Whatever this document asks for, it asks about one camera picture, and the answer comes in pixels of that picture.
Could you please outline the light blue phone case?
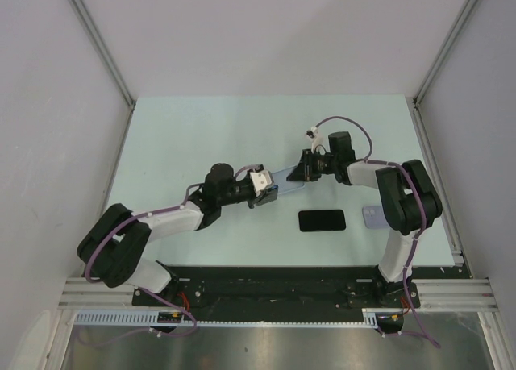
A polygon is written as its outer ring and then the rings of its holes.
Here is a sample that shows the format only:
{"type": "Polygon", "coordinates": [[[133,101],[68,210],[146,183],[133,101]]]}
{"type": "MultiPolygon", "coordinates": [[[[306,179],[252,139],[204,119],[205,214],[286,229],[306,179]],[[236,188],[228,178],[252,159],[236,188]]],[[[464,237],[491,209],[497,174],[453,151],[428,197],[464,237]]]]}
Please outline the light blue phone case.
{"type": "Polygon", "coordinates": [[[303,189],[305,183],[303,181],[288,181],[287,176],[295,169],[294,166],[283,168],[272,173],[273,180],[277,185],[278,195],[285,195],[303,189]]]}

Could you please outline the phone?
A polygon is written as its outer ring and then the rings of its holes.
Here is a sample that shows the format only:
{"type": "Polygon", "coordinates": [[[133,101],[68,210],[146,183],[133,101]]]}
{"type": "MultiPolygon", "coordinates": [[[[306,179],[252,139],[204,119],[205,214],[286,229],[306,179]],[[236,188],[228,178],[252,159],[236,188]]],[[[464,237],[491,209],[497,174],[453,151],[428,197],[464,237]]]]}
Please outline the phone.
{"type": "Polygon", "coordinates": [[[344,231],[347,228],[342,210],[301,210],[298,223],[301,232],[344,231]]]}
{"type": "Polygon", "coordinates": [[[270,185],[265,189],[264,196],[268,200],[275,201],[277,199],[278,193],[279,193],[279,186],[278,185],[270,185]]]}

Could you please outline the lilac phone case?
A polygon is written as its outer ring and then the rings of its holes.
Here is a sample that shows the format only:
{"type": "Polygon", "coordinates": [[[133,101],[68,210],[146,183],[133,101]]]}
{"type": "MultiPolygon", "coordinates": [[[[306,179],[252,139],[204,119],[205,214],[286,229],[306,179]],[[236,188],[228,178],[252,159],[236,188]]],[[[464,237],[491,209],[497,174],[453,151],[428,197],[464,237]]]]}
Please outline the lilac phone case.
{"type": "Polygon", "coordinates": [[[381,206],[364,206],[362,208],[364,225],[371,230],[380,230],[389,227],[381,206]]]}

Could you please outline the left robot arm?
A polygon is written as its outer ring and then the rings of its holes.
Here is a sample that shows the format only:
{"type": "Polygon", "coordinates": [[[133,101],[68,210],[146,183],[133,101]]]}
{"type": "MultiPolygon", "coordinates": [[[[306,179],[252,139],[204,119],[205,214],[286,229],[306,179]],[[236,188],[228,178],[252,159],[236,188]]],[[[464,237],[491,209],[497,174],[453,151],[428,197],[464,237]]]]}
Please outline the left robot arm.
{"type": "Polygon", "coordinates": [[[263,165],[247,166],[238,172],[229,164],[211,167],[202,183],[188,187],[185,199],[176,206],[137,214],[121,203],[110,206],[77,248],[90,283],[108,288],[131,285],[147,290],[159,304],[177,299],[174,275],[159,261],[146,260],[150,242],[189,231],[200,231],[216,222],[224,206],[242,202],[249,208],[273,202],[278,186],[263,165]]]}

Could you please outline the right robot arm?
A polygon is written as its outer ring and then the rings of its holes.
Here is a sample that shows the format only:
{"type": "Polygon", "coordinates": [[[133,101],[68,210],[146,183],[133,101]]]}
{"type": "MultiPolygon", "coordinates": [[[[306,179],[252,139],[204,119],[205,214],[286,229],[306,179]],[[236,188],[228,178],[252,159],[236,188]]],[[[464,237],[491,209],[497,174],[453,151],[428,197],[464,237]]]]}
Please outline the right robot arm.
{"type": "Polygon", "coordinates": [[[401,296],[398,283],[407,281],[422,233],[443,213],[437,191],[420,160],[396,164],[356,158],[352,138],[346,131],[328,137],[330,150],[318,152],[322,138],[316,129],[307,131],[311,148],[302,151],[288,181],[317,181],[332,175],[341,184],[376,189],[385,220],[390,227],[385,253],[377,265],[381,281],[372,286],[372,298],[391,306],[401,296]]]}

